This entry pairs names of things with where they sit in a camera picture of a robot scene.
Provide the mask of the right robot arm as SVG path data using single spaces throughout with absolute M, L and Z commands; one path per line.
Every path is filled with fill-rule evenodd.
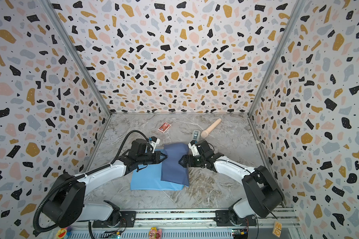
M 245 166 L 230 160 L 221 153 L 210 157 L 204 154 L 184 155 L 179 160 L 179 165 L 184 168 L 206 168 L 224 174 L 243 186 L 246 198 L 236 201 L 229 207 L 227 219 L 217 217 L 217 222 L 229 222 L 240 226 L 246 222 L 245 218 L 248 216 L 267 217 L 284 201 L 282 190 L 264 166 L 256 168 Z

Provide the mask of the blue wrapping paper sheet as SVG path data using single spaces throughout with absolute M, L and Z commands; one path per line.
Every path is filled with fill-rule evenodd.
M 189 187 L 188 169 L 179 164 L 182 156 L 187 155 L 189 148 L 178 142 L 167 144 L 159 152 L 168 156 L 160 164 L 149 165 L 140 171 L 134 171 L 131 179 L 131 190 L 181 191 Z

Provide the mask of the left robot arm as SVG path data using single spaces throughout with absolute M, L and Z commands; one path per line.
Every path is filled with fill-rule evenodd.
M 100 221 L 107 227 L 121 223 L 120 208 L 110 201 L 89 203 L 85 197 L 94 189 L 151 164 L 160 164 L 167 156 L 156 150 L 156 137 L 136 139 L 129 150 L 111 163 L 83 174 L 59 176 L 35 211 L 33 227 L 37 232 L 66 228 L 75 222 Z

